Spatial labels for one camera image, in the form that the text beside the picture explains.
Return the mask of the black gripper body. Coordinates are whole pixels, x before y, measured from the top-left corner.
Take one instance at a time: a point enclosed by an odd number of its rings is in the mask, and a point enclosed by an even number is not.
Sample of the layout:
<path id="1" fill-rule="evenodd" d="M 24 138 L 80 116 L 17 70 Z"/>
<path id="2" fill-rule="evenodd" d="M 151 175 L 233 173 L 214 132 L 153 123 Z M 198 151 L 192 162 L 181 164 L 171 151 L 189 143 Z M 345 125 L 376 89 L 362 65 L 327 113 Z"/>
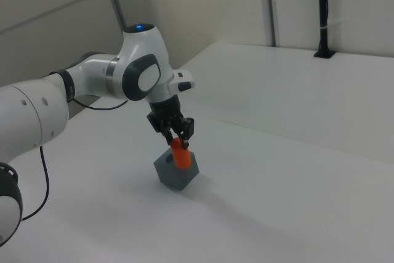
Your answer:
<path id="1" fill-rule="evenodd" d="M 176 119 L 182 117 L 178 96 L 172 96 L 162 102 L 150 102 L 149 106 L 151 113 L 165 121 L 169 127 L 174 127 Z"/>

